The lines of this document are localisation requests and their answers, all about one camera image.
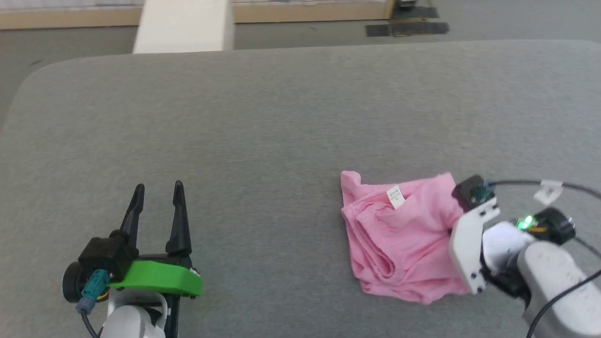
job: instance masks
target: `clothing tag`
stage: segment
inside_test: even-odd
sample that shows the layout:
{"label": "clothing tag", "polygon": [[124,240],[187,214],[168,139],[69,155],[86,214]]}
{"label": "clothing tag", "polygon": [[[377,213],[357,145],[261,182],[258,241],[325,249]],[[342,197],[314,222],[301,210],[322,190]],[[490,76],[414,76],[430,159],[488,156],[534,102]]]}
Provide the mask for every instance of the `clothing tag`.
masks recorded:
{"label": "clothing tag", "polygon": [[546,206],[551,205],[563,191],[563,183],[559,181],[542,180],[540,184],[543,188],[534,194],[534,199]]}
{"label": "clothing tag", "polygon": [[392,203],[394,209],[397,209],[405,202],[405,198],[403,197],[403,194],[401,194],[401,189],[398,185],[393,186],[386,193],[388,194],[388,199],[390,200],[390,203]]}

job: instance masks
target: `cable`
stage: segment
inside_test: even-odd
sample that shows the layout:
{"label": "cable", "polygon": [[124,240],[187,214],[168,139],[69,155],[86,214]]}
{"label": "cable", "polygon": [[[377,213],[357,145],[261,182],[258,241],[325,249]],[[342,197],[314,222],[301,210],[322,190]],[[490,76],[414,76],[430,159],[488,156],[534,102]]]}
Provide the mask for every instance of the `cable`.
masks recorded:
{"label": "cable", "polygon": [[[495,185],[540,185],[542,180],[499,180],[499,181],[491,181],[487,182],[489,186]],[[586,192],[587,194],[601,200],[601,192],[599,190],[595,190],[593,188],[589,188],[585,185],[569,183],[569,182],[561,182],[561,186]]]}
{"label": "cable", "polygon": [[85,328],[88,329],[90,336],[92,336],[92,338],[100,338],[96,331],[94,331],[94,328],[92,327],[92,324],[90,324],[90,320],[88,319],[88,315],[86,315],[85,312],[81,313],[81,319],[84,321]]}
{"label": "cable", "polygon": [[[492,181],[492,182],[486,182],[485,184],[487,186],[496,186],[496,185],[541,185],[543,181],[541,180],[499,180],[499,181]],[[567,183],[567,182],[561,182],[561,186],[564,186],[566,188],[570,188],[570,189],[574,189],[577,191],[582,191],[582,192],[586,192],[587,194],[601,200],[601,192],[599,192],[598,190],[595,190],[593,188],[589,188],[587,186],[584,185],[580,185],[580,184],[575,184],[575,183]],[[574,237],[574,239],[576,240],[576,242],[580,243],[583,247],[585,247],[586,249],[588,249],[589,251],[591,251],[595,256],[601,258],[601,252],[599,252],[599,250],[597,250],[596,248],[594,248],[592,245],[586,243],[584,240],[582,240],[579,237]],[[528,333],[526,333],[526,338],[532,338],[532,335],[534,335],[534,329],[536,328],[536,325],[538,324],[538,322],[540,321],[540,319],[543,317],[543,315],[555,304],[557,303],[557,301],[559,301],[560,299],[562,299],[563,297],[565,297],[566,295],[568,295],[569,293],[571,293],[572,291],[576,290],[577,288],[583,286],[584,284],[594,280],[595,278],[601,276],[601,270],[595,272],[594,274],[590,275],[588,278],[586,278],[585,280],[581,281],[580,283],[566,289],[564,292],[561,292],[559,295],[555,296],[553,299],[551,299],[550,301],[547,302],[547,304],[545,304],[545,306],[542,307],[542,309],[540,309],[540,311],[536,314],[536,316],[534,317],[534,319],[532,320],[532,323],[530,324],[530,328],[528,329]]]}
{"label": "cable", "polygon": [[589,243],[586,243],[582,238],[576,236],[574,237],[574,241],[578,242],[581,246],[588,249],[593,255],[597,256],[598,258],[601,258],[601,251],[597,250],[594,246],[590,245]]}

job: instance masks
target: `green 3d-printed part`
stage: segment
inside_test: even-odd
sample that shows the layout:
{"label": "green 3d-printed part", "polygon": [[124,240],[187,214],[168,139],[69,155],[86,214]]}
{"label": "green 3d-printed part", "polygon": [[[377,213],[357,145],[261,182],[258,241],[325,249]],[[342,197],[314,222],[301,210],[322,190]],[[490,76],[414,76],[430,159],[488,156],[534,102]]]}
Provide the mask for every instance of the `green 3d-printed part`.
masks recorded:
{"label": "green 3d-printed part", "polygon": [[122,281],[110,283],[109,286],[130,287],[170,295],[200,296],[203,291],[203,279],[182,266],[136,260]]}

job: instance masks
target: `wooden panel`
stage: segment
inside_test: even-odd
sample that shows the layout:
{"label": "wooden panel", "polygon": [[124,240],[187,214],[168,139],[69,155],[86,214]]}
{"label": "wooden panel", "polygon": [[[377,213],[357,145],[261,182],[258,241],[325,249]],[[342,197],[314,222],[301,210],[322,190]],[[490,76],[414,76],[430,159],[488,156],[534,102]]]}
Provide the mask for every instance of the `wooden panel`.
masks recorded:
{"label": "wooden panel", "polygon": [[235,6],[234,18],[237,23],[373,20],[386,19],[387,9],[386,2],[311,6]]}
{"label": "wooden panel", "polygon": [[387,0],[386,2],[386,12],[384,14],[384,19],[388,20],[392,17],[392,11],[394,10],[394,5],[397,2],[395,0]]}
{"label": "wooden panel", "polygon": [[141,8],[0,14],[0,29],[137,26]]}
{"label": "wooden panel", "polygon": [[[236,23],[374,20],[390,17],[390,3],[323,5],[234,5]],[[137,26],[141,8],[30,11],[0,14],[0,29]]]}

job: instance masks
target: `pink cloth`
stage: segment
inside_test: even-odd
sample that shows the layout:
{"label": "pink cloth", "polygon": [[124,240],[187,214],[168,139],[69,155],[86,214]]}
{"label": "pink cloth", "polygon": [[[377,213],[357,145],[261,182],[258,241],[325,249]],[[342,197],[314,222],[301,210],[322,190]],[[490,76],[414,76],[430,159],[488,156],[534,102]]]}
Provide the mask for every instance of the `pink cloth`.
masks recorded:
{"label": "pink cloth", "polygon": [[354,171],[340,179],[351,265],[365,293],[423,304],[467,293],[448,254],[449,229],[463,215],[450,173],[398,184],[406,200],[396,210],[386,194],[396,184],[361,184]]}

